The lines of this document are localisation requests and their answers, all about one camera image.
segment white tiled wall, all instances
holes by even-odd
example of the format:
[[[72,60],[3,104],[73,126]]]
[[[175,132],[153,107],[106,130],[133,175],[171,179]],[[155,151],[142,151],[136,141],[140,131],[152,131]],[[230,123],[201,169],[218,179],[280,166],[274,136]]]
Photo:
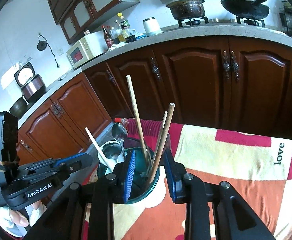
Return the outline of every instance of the white tiled wall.
[[[37,50],[38,33],[47,39],[59,68],[49,47]],[[69,47],[60,25],[54,22],[47,0],[13,0],[6,4],[0,11],[0,112],[8,111],[21,97],[15,80],[6,89],[1,86],[1,77],[12,65],[31,57],[35,72],[48,86],[71,67],[65,53]],[[64,54],[59,56],[58,49]]]
[[[205,0],[204,8],[208,19],[231,19],[235,15],[228,12],[220,3],[221,0]],[[277,29],[281,28],[280,18],[278,15],[281,0],[268,0],[264,3],[270,7],[270,14],[264,19],[266,25],[273,26]],[[140,3],[126,9],[122,12],[124,17],[128,19],[132,28],[144,33],[143,20],[149,17],[155,17],[159,25],[163,28],[166,26],[176,25],[177,21],[173,18],[170,9],[166,8],[161,0],[140,0]],[[114,26],[114,21],[118,20],[114,16],[105,22],[105,26]]]

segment kitchen counter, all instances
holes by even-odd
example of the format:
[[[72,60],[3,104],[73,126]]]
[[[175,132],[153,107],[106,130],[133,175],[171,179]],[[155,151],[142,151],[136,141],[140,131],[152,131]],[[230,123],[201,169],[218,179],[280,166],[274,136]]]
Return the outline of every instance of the kitchen counter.
[[[277,43],[284,44],[286,46],[292,47],[292,38],[287,36],[282,32],[275,30],[249,26],[244,24],[206,24],[198,26],[190,26],[184,28],[177,28],[165,31],[163,33],[157,34],[155,36],[143,38],[132,43],[126,44],[120,48],[116,48],[107,52],[106,54],[84,64],[82,67],[78,68],[72,73],[69,73],[62,81],[54,82],[45,95],[43,95],[30,109],[24,114],[24,116],[19,120],[19,127],[31,116],[31,114],[44,102],[46,101],[54,92],[56,92],[65,83],[71,80],[73,77],[81,73],[82,71],[100,63],[108,60],[112,57],[118,56],[125,52],[142,48],[155,43],[160,43],[164,41],[189,38],[189,37],[199,37],[199,36],[241,36],[250,37],[257,39],[264,39],[268,41],[274,41]]]

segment wall socket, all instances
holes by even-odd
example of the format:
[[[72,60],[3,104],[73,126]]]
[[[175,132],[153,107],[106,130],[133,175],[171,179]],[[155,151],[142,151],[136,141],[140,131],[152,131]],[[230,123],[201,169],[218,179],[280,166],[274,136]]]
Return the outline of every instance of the wall socket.
[[[57,54],[58,54],[59,56],[63,55],[63,54],[64,54],[63,49],[58,49],[58,50],[57,50]]]

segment finger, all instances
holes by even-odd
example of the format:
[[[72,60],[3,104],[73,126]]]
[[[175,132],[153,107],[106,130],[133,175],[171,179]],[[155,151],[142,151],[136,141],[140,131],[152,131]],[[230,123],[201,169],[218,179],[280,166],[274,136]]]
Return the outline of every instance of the finger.
[[[32,204],[32,208],[34,208],[35,210],[37,210],[38,207],[40,206],[40,204],[41,204],[41,201],[38,200],[38,201],[36,201],[35,203]]]
[[[10,218],[12,222],[18,226],[27,227],[28,220],[20,212],[15,210],[9,210]]]

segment kitchen floor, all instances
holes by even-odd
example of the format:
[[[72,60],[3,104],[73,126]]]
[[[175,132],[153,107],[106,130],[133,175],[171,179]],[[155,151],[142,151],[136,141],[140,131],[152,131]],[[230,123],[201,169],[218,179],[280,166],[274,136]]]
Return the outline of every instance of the kitchen floor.
[[[104,143],[106,143],[108,141],[114,140],[113,136],[111,135],[111,128],[112,128],[113,124],[114,123],[111,122],[105,128],[105,130],[96,138],[96,141],[97,141],[99,146],[102,146]],[[78,183],[82,184],[83,181],[90,175],[92,170],[98,165],[99,160],[98,160],[97,150],[93,144],[88,148],[86,153],[93,156],[92,166],[71,174],[70,177],[64,181],[64,186],[54,193],[53,197],[51,198],[51,201],[54,201],[55,199],[57,199],[57,197],[64,191],[64,189],[66,189],[73,182],[78,182]]]

